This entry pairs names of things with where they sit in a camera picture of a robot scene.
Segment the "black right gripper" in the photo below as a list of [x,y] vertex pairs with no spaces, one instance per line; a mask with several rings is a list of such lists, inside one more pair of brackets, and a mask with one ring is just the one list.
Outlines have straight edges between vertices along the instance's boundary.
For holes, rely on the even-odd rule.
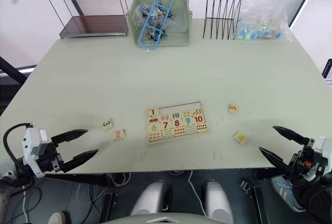
[[260,152],[263,156],[278,170],[286,174],[286,179],[294,180],[296,177],[303,177],[305,180],[314,180],[316,178],[314,161],[314,150],[312,148],[315,140],[312,138],[303,137],[293,130],[281,126],[272,126],[284,138],[295,141],[303,145],[301,151],[295,153],[289,164],[283,162],[283,159],[274,154],[272,151],[259,146]]

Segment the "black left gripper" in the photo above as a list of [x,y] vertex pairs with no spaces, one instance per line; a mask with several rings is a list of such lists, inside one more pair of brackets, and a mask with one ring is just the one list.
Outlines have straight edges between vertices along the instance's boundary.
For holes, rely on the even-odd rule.
[[89,150],[83,152],[77,156],[74,156],[72,160],[65,162],[63,161],[60,153],[57,151],[57,147],[62,142],[70,142],[74,139],[87,133],[86,129],[75,129],[61,133],[59,135],[53,136],[51,138],[52,142],[47,144],[45,152],[39,155],[37,159],[37,164],[42,172],[69,172],[91,159],[99,150]]

